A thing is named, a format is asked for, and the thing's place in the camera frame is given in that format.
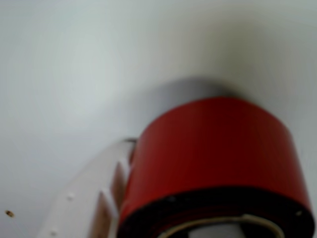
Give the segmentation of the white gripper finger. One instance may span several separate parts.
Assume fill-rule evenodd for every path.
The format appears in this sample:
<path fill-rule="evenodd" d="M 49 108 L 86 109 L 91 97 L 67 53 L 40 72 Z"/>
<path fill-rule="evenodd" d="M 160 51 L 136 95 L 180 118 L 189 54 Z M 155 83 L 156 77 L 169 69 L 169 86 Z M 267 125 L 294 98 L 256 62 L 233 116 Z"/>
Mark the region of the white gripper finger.
<path fill-rule="evenodd" d="M 114 238 L 136 139 L 110 145 L 57 195 L 39 238 Z"/>

